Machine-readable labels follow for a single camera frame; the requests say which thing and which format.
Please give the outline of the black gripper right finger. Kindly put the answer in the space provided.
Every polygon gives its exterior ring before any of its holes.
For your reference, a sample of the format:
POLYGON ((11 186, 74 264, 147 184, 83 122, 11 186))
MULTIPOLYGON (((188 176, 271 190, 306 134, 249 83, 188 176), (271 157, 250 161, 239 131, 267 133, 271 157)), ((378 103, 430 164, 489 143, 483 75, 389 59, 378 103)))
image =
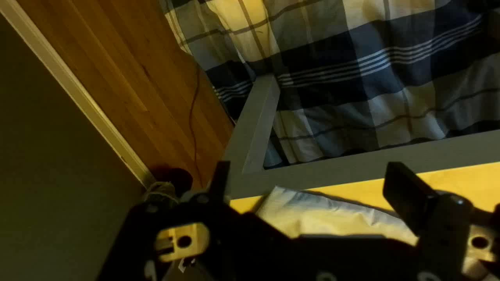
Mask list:
POLYGON ((403 162, 389 162, 385 173, 383 197, 406 226, 414 234, 421 234, 438 192, 403 162))

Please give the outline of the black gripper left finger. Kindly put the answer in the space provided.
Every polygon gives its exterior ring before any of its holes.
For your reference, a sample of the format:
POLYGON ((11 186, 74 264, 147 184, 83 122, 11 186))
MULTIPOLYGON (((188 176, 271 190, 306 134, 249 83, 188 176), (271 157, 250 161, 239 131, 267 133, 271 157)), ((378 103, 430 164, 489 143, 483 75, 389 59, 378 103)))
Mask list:
POLYGON ((219 161, 208 189, 208 198, 211 201, 222 201, 225 198, 228 173, 230 173, 230 162, 219 161))

